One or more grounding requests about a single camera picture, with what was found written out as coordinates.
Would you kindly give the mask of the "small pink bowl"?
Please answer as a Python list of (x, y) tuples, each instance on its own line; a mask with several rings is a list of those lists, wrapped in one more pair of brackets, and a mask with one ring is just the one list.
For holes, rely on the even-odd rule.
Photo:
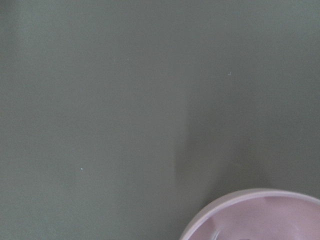
[(182, 240), (318, 240), (320, 201), (278, 189), (246, 189), (205, 206)]

